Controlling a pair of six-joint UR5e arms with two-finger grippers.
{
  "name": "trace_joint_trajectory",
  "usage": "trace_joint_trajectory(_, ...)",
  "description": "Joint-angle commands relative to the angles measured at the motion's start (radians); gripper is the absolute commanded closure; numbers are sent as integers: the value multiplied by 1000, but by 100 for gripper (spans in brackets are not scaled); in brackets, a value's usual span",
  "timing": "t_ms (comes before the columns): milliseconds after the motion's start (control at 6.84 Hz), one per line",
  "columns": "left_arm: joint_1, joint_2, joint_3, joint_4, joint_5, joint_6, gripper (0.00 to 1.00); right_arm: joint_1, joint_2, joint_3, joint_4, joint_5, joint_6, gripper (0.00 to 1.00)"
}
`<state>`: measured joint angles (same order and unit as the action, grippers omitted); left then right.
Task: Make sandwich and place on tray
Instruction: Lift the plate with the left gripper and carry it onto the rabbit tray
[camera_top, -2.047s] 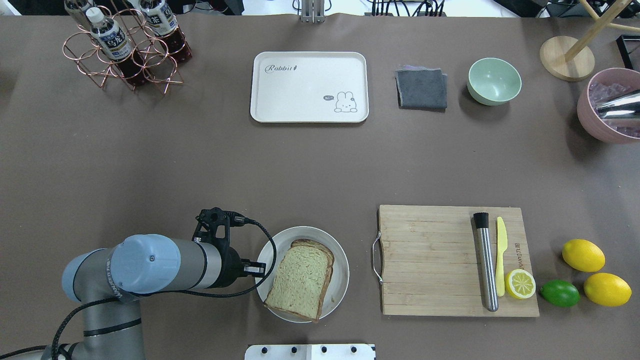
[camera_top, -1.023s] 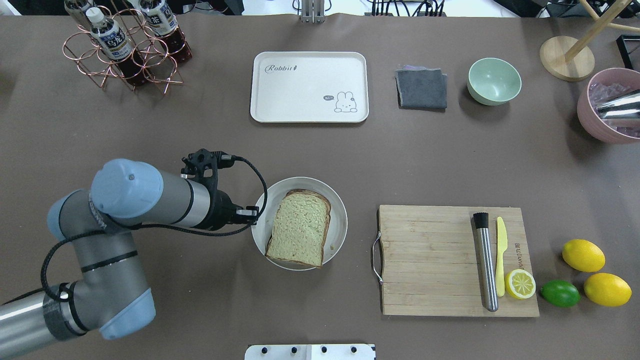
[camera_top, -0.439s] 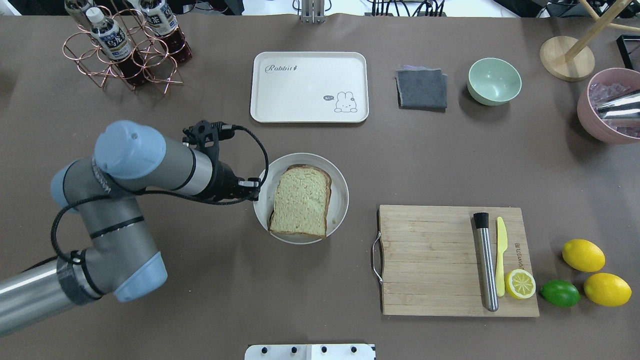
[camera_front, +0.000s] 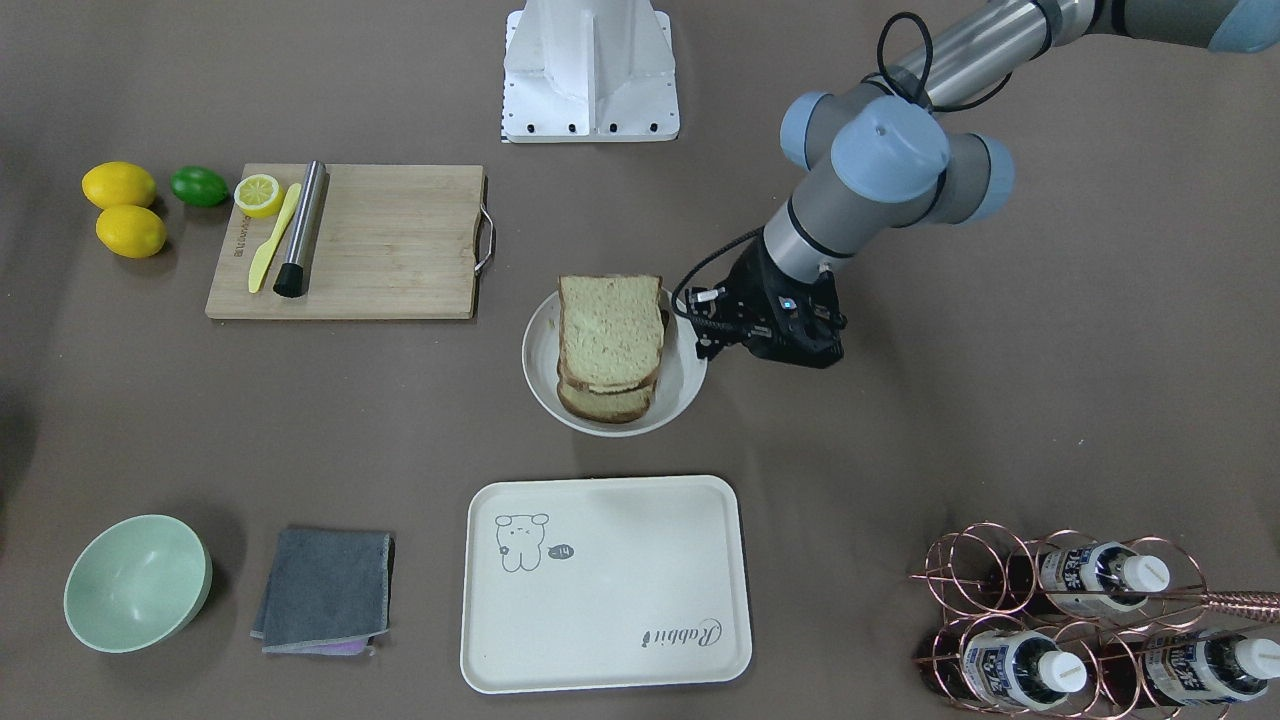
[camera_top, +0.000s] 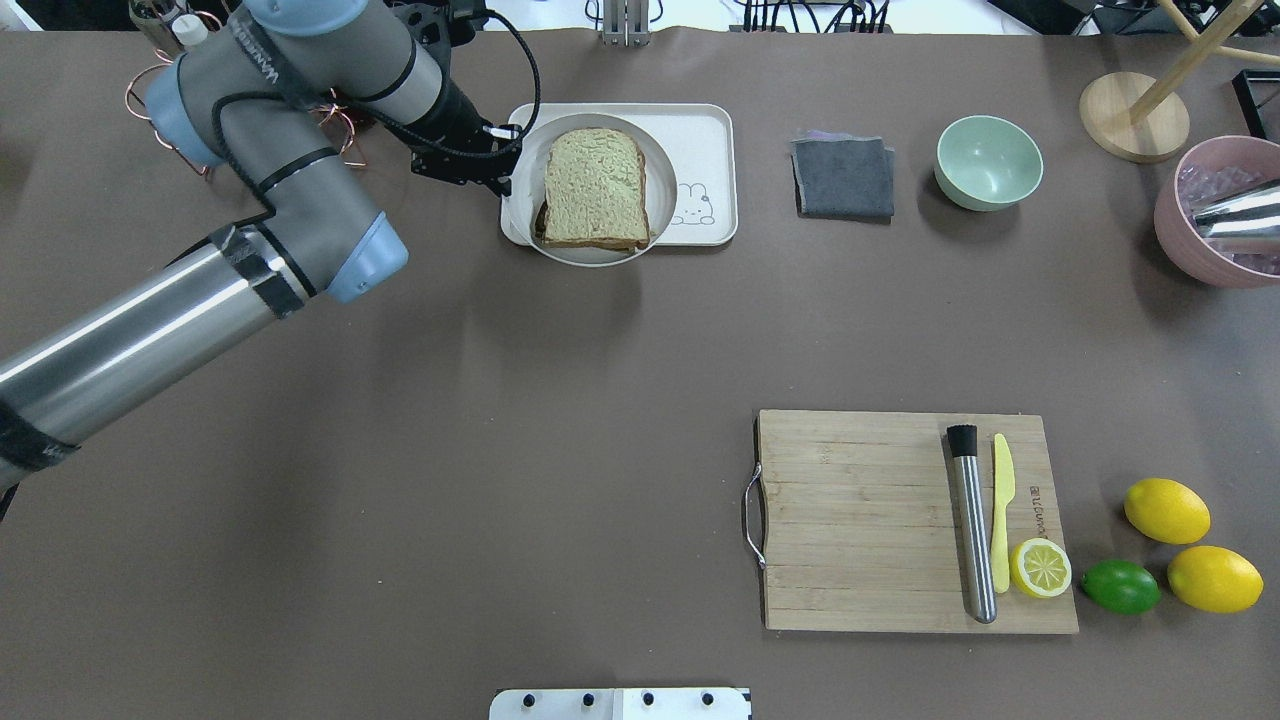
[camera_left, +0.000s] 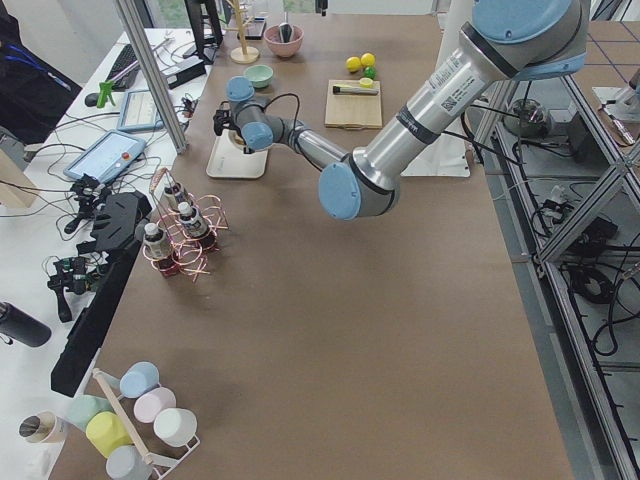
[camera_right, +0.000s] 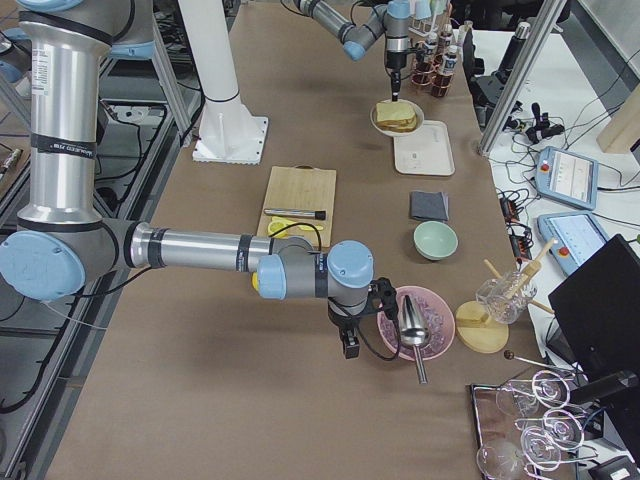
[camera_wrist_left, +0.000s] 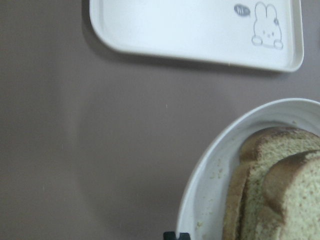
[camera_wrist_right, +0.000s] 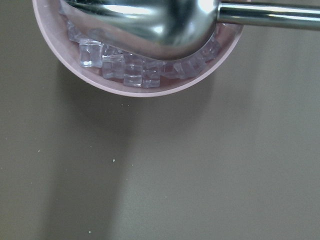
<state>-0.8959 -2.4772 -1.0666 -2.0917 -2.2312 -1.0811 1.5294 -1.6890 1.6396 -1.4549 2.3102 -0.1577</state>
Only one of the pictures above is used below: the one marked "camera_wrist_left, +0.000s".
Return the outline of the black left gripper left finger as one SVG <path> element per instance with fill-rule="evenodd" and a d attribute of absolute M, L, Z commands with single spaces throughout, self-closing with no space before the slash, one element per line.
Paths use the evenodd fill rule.
<path fill-rule="evenodd" d="M 163 233 L 163 240 L 177 240 L 176 233 L 174 231 L 166 231 Z"/>

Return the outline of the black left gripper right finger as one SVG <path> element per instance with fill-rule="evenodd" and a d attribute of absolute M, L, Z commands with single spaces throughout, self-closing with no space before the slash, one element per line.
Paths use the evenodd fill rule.
<path fill-rule="evenodd" d="M 187 232 L 181 232 L 178 236 L 178 240 L 190 240 L 190 234 Z"/>

